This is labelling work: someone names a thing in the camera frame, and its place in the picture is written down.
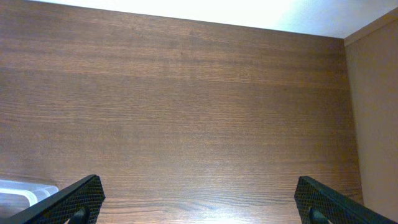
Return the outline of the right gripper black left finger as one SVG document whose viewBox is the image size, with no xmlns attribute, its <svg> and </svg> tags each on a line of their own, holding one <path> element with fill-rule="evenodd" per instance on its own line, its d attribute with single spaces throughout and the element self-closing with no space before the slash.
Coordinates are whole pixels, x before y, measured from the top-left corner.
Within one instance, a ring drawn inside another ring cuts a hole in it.
<svg viewBox="0 0 398 224">
<path fill-rule="evenodd" d="M 105 194 L 98 175 L 88 175 L 37 204 L 2 221 L 6 224 L 95 224 Z"/>
</svg>

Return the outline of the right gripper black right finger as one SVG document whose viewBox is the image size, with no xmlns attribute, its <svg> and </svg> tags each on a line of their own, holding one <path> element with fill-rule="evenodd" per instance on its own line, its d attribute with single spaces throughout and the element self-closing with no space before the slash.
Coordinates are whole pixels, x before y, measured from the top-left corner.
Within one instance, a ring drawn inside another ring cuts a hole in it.
<svg viewBox="0 0 398 224">
<path fill-rule="evenodd" d="M 294 199 L 304 224 L 397 224 L 309 176 L 298 178 Z"/>
</svg>

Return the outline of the clear plastic container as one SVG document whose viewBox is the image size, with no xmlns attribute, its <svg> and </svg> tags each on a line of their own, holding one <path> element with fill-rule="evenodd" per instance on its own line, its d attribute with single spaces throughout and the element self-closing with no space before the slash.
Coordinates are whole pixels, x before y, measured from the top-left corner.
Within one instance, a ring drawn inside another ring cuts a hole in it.
<svg viewBox="0 0 398 224">
<path fill-rule="evenodd" d="M 1 179 L 1 219 L 9 218 L 58 191 L 55 185 Z"/>
</svg>

